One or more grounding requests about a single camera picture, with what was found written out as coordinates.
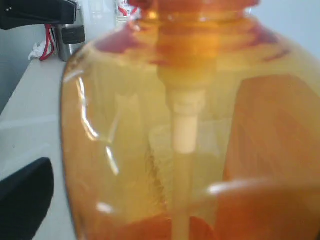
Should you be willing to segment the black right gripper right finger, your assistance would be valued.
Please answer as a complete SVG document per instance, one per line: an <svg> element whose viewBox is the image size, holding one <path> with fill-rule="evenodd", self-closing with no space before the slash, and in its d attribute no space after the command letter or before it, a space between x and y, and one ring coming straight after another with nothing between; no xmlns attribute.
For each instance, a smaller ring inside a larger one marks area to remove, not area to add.
<svg viewBox="0 0 320 240"><path fill-rule="evenodd" d="M32 240L50 208L54 173L42 157L0 181L0 238Z"/></svg>

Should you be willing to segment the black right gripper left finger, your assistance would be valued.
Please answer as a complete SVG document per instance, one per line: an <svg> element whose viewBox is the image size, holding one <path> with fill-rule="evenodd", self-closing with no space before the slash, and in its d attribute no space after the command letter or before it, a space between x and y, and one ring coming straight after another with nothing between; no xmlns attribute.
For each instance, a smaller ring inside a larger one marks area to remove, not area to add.
<svg viewBox="0 0 320 240"><path fill-rule="evenodd" d="M76 11L73 0L0 0L0 28L73 24Z"/></svg>

